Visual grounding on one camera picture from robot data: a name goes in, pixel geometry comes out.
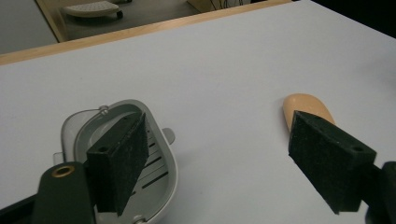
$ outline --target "hole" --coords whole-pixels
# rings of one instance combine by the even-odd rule
[[[148,166],[150,166],[150,165],[153,164],[154,162],[156,162],[156,161],[162,159],[162,158],[163,158],[163,157],[159,157],[159,158],[156,158],[154,161],[151,161],[151,162],[147,163],[146,166],[145,166],[145,168],[148,167]]]
[[[353,147],[352,149],[356,152],[363,152],[363,148],[361,147]]]
[[[153,180],[151,180],[151,181],[148,182],[147,184],[143,185],[143,186],[142,186],[142,189],[145,189],[146,187],[148,187],[148,186],[154,184],[155,182],[157,182],[157,180],[163,178],[163,177],[166,176],[166,175],[168,175],[168,172],[165,172],[165,173],[163,173],[163,174],[157,176],[156,178],[154,178]]]
[[[53,177],[64,177],[75,171],[74,166],[62,166],[52,172]]]
[[[107,152],[108,151],[108,147],[99,147],[98,148],[98,152]]]

